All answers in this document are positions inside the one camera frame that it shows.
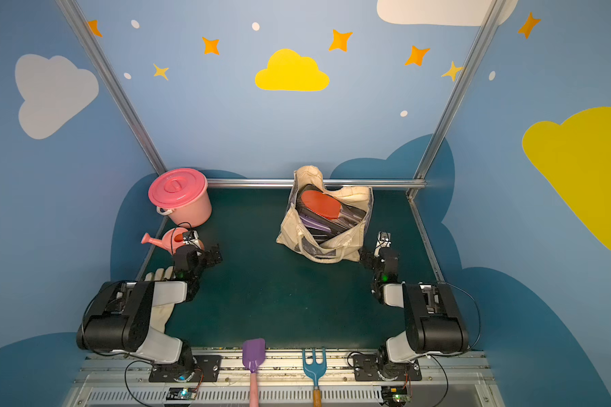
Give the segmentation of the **cream canvas tote bag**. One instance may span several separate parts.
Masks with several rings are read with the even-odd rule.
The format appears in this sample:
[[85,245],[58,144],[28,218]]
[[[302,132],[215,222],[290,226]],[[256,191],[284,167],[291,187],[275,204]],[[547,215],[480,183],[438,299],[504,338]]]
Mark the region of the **cream canvas tote bag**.
[[358,262],[372,211],[373,188],[331,191],[317,167],[301,167],[295,172],[277,243],[321,264]]

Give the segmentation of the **clear-packaged red paddle set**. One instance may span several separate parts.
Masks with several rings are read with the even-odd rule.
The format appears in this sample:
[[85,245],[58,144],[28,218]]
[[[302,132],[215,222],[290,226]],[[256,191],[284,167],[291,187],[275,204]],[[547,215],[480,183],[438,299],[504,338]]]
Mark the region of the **clear-packaged red paddle set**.
[[295,208],[302,224],[319,244],[358,226],[368,213],[341,203],[312,185],[297,193]]

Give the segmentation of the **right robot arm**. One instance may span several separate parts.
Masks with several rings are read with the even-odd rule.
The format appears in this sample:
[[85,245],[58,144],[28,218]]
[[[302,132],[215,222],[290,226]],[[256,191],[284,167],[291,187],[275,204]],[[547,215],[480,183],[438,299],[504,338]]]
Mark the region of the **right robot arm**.
[[371,292],[376,300],[403,311],[404,331],[381,347],[381,364],[402,365],[429,354],[454,356],[469,351],[468,330],[447,283],[400,282],[399,254],[388,247],[373,252],[361,249],[360,262],[373,272]]

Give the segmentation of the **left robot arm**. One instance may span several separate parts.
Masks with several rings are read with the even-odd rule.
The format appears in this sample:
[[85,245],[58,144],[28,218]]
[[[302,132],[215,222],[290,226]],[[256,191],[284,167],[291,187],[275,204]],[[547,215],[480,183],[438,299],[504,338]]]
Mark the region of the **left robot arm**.
[[93,297],[76,334],[79,349],[95,354],[130,354],[156,366],[193,370],[193,354],[183,340],[152,326],[155,307],[190,302],[205,269],[222,262],[220,247],[186,245],[173,255],[175,276],[162,281],[106,282]]

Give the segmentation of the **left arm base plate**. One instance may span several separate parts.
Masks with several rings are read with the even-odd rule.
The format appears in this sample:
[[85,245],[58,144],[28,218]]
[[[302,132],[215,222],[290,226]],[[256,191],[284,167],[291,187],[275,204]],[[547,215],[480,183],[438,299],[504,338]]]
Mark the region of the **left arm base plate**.
[[197,354],[192,361],[152,365],[150,383],[215,383],[222,364],[219,354]]

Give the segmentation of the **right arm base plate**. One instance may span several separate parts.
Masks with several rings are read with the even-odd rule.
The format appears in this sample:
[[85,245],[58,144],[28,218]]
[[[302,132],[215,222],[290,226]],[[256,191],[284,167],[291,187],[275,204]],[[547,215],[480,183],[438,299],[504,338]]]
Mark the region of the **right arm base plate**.
[[347,364],[353,370],[357,382],[405,382],[421,381],[419,363],[394,363],[383,354],[351,352]]

